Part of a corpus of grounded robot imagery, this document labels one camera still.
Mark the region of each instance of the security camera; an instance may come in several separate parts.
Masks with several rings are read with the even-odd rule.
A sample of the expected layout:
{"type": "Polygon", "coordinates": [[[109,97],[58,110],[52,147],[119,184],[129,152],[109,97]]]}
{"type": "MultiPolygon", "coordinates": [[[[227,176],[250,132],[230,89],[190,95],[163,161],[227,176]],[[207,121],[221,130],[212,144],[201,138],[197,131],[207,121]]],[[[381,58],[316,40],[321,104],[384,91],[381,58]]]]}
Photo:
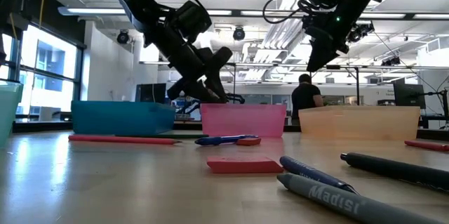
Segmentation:
{"type": "Polygon", "coordinates": [[[130,41],[128,30],[121,30],[120,34],[117,37],[117,42],[119,44],[128,44],[130,41]]]}
{"type": "Polygon", "coordinates": [[[236,27],[233,35],[234,40],[241,41],[245,39],[245,31],[243,31],[243,27],[236,27]]]}

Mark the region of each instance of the gray marker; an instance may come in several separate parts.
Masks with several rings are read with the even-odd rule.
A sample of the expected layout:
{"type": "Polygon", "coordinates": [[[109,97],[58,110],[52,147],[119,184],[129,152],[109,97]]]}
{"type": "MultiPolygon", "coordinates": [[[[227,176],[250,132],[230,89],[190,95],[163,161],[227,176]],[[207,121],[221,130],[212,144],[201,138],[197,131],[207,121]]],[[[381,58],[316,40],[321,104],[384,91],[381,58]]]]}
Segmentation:
{"type": "Polygon", "coordinates": [[[302,176],[284,173],[277,178],[294,193],[362,223],[442,223],[302,176]]]}

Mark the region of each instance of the red marker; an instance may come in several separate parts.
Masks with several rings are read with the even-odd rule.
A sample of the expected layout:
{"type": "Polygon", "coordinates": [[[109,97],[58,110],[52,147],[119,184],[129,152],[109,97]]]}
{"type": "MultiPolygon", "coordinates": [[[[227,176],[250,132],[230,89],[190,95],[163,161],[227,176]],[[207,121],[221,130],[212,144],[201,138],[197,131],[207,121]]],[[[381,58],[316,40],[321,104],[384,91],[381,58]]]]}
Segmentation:
{"type": "Polygon", "coordinates": [[[449,151],[449,145],[438,144],[438,143],[422,143],[414,140],[406,140],[404,142],[408,146],[421,147],[428,150],[436,151],[449,151]]]}
{"type": "Polygon", "coordinates": [[[142,143],[142,144],[164,144],[173,145],[182,141],[161,138],[138,138],[138,137],[119,137],[119,136],[86,136],[72,135],[70,141],[99,142],[99,143],[142,143]]]}

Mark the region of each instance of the computer monitor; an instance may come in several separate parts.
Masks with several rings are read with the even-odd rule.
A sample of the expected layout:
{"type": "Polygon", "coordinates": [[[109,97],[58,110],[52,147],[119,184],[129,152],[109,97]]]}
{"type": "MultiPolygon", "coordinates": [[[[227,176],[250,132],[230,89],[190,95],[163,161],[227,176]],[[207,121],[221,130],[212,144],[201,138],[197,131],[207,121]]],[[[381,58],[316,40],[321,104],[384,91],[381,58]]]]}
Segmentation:
{"type": "Polygon", "coordinates": [[[138,84],[135,92],[136,102],[166,102],[166,84],[138,84]]]}
{"type": "Polygon", "coordinates": [[[421,84],[394,84],[393,88],[397,106],[418,106],[426,109],[424,87],[421,84]]]}

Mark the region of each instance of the blue marker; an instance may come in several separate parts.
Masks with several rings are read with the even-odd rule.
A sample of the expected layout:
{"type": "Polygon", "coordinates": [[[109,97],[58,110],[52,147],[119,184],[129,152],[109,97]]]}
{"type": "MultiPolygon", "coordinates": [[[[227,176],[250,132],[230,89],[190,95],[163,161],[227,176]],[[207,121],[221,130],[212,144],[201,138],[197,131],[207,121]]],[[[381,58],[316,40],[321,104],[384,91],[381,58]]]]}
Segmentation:
{"type": "Polygon", "coordinates": [[[358,194],[355,189],[340,179],[334,178],[322,171],[319,171],[315,168],[307,166],[298,160],[295,160],[291,157],[281,157],[279,160],[284,169],[293,174],[303,176],[305,178],[310,178],[312,180],[325,183],[326,185],[330,185],[336,188],[340,188],[347,192],[352,192],[358,194]]]}
{"type": "Polygon", "coordinates": [[[259,136],[205,137],[195,140],[195,143],[202,146],[220,145],[222,143],[236,143],[238,140],[245,138],[259,138],[259,136]]]}

